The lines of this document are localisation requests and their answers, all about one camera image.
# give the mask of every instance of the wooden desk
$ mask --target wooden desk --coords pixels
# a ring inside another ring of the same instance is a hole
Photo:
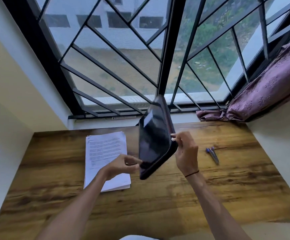
[[[246,126],[224,122],[176,124],[190,130],[208,184],[240,222],[290,222],[290,188]],[[0,239],[33,239],[46,221],[83,188],[85,137],[124,131],[138,155],[138,127],[35,133],[0,212]],[[206,147],[219,148],[216,166]],[[102,193],[83,239],[129,234],[168,238],[207,227],[199,202],[170,158],[149,179]]]

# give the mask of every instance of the right hand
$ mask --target right hand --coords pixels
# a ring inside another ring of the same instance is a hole
[[[175,141],[178,144],[178,148],[175,153],[176,165],[178,169],[184,176],[197,172],[198,145],[196,145],[191,134],[186,131],[178,134],[171,134],[171,136],[175,138]]]

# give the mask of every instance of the black wrist band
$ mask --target black wrist band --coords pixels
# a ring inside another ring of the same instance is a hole
[[[197,172],[191,173],[191,174],[189,174],[189,175],[187,175],[187,176],[185,176],[185,177],[191,176],[191,175],[193,175],[193,174],[195,174],[195,173],[198,173],[198,172],[199,172],[199,170],[198,170]]]

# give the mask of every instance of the window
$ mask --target window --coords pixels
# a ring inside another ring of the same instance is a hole
[[[125,20],[129,20],[131,18],[131,12],[121,12],[121,15]],[[107,12],[108,17],[108,25],[110,28],[128,28],[128,26],[121,20],[115,12]]]
[[[76,15],[77,21],[79,23],[79,26],[82,26],[87,19],[88,15]],[[88,25],[91,28],[101,28],[102,22],[99,15],[92,15],[91,18],[88,20]]]
[[[70,28],[65,14],[45,14],[44,20],[48,27]]]
[[[140,17],[140,28],[160,28],[163,25],[164,17]]]
[[[122,0],[63,0],[63,15],[44,14],[60,11],[53,0],[3,2],[69,119],[142,115],[158,94],[171,113],[226,108],[290,41],[290,0],[143,0],[132,13]],[[84,29],[44,25],[69,27],[65,14],[83,9]],[[104,11],[110,28],[95,29]]]
[[[122,5],[123,4],[123,0],[110,0],[111,3],[113,3],[114,5]]]

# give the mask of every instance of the document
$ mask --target document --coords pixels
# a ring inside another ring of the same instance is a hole
[[[89,185],[103,166],[113,161],[119,154],[127,154],[126,136],[123,132],[86,137],[84,188]],[[106,181],[101,192],[130,187],[130,175],[122,173]]]

